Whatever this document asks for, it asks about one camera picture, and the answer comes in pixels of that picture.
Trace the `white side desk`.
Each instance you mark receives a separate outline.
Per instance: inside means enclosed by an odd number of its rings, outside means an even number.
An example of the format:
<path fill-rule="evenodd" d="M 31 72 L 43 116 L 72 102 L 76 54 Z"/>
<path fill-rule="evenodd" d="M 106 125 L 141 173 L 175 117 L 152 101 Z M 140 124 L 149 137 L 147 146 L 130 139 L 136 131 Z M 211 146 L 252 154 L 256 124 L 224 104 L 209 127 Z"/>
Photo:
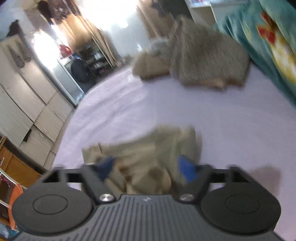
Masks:
<path fill-rule="evenodd" d="M 190 14 L 197 24 L 212 26 L 216 20 L 224 18 L 247 1 L 194 1 L 187 0 L 186 4 Z"/>

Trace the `wooden brown desk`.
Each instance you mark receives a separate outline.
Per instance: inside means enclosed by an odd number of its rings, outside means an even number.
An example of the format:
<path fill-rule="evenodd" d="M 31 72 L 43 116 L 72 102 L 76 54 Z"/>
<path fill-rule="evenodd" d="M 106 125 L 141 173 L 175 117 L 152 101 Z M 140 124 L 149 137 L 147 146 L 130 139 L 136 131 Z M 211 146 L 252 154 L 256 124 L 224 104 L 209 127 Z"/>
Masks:
<path fill-rule="evenodd" d="M 13 180 L 29 188 L 41 174 L 21 159 L 6 137 L 1 137 L 1 169 Z"/>

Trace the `lilac bed sheet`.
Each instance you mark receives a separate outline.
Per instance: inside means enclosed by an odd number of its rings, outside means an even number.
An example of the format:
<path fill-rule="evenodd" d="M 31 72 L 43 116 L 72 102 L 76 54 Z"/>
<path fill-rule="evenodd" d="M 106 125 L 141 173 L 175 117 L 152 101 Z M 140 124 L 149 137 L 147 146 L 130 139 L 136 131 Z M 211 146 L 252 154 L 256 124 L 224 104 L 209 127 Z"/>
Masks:
<path fill-rule="evenodd" d="M 173 78 L 142 82 L 123 68 L 90 89 L 64 132 L 54 165 L 77 168 L 82 149 L 145 135 L 157 125 L 193 126 L 201 162 L 238 165 L 275 195 L 275 231 L 295 240 L 295 107 L 255 66 L 243 88 L 183 87 Z"/>

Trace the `beige wardrobe cabinets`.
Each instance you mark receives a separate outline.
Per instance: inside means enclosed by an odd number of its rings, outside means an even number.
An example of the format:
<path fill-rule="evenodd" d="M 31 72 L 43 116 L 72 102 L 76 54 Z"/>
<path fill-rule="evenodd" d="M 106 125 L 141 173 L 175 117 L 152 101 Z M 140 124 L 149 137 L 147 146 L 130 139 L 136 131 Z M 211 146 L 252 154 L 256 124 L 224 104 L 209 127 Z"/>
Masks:
<path fill-rule="evenodd" d="M 1 41 L 2 135 L 49 170 L 73 110 L 18 35 Z"/>

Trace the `brown fuzzy blanket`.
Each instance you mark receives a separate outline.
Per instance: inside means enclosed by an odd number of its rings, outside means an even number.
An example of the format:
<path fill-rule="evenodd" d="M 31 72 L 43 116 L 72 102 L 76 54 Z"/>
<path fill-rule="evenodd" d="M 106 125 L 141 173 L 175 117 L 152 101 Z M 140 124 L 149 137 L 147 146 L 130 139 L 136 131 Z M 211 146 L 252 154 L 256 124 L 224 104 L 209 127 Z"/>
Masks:
<path fill-rule="evenodd" d="M 181 85 L 218 89 L 244 86 L 250 63 L 237 41 L 184 16 L 175 20 L 161 57 Z"/>

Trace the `tan folded cushion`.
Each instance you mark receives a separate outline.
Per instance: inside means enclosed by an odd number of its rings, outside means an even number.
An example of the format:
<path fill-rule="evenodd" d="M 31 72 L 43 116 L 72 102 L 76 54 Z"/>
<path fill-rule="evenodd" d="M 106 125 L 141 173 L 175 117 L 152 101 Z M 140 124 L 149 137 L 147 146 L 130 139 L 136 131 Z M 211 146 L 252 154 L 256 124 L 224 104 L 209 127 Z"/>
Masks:
<path fill-rule="evenodd" d="M 170 63 L 147 51 L 138 54 L 132 62 L 132 74 L 143 81 L 170 75 Z"/>

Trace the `teal patterned quilt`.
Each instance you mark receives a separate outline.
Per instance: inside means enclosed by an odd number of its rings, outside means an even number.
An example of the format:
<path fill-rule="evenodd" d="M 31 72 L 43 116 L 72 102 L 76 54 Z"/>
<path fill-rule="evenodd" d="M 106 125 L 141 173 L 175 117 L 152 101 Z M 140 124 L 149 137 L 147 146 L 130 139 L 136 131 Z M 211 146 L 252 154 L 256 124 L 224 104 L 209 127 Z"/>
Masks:
<path fill-rule="evenodd" d="M 289 1 L 247 1 L 216 22 L 295 104 L 295 7 Z"/>

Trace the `black shoe rack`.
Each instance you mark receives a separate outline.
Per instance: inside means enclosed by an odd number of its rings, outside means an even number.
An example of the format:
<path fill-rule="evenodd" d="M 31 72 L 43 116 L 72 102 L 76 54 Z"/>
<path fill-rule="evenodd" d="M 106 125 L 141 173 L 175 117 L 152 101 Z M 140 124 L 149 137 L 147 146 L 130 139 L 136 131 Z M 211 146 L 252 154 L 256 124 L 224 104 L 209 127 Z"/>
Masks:
<path fill-rule="evenodd" d="M 102 76 L 113 70 L 105 52 L 93 39 L 79 47 L 77 53 L 95 76 Z"/>

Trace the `black washing machine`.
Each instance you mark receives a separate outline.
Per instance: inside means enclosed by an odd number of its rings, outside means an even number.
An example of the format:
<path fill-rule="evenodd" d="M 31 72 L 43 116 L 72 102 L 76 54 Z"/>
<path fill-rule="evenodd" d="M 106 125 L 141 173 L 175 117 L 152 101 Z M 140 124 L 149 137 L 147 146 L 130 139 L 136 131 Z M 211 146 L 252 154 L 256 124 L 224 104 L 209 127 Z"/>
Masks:
<path fill-rule="evenodd" d="M 65 67 L 79 85 L 95 85 L 95 76 L 83 60 L 71 59 L 68 63 L 66 63 Z"/>

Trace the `tan curtain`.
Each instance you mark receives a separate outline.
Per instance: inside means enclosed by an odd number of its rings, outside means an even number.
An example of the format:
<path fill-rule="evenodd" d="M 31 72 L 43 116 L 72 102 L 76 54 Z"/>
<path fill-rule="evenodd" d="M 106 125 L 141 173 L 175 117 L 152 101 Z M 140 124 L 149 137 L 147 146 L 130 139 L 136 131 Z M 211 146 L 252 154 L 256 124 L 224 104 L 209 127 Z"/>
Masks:
<path fill-rule="evenodd" d="M 174 24 L 173 17 L 158 9 L 158 4 L 154 1 L 138 1 L 137 13 L 149 39 L 166 37 Z"/>

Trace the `olive green garment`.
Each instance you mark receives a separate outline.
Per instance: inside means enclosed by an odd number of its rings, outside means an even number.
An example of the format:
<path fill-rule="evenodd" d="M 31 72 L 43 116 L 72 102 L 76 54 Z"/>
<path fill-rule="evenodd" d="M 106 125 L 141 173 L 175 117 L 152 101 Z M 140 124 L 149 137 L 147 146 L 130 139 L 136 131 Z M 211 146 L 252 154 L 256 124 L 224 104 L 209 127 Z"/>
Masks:
<path fill-rule="evenodd" d="M 158 126 L 126 143 L 96 144 L 82 150 L 85 164 L 93 164 L 103 184 L 116 197 L 121 194 L 175 193 L 190 181 L 181 158 L 196 165 L 202 135 L 194 127 Z"/>

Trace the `white metal chair frame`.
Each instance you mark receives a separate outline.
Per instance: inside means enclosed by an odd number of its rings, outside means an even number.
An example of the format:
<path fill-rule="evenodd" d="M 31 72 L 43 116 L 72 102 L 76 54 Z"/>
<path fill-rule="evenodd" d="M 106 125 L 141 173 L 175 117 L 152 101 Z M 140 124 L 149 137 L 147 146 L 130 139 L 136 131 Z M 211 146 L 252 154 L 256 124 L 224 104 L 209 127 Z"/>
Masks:
<path fill-rule="evenodd" d="M 26 188 L 13 178 L 11 178 L 3 169 L 1 169 L 1 205 L 11 208 L 14 200 L 23 194 Z"/>

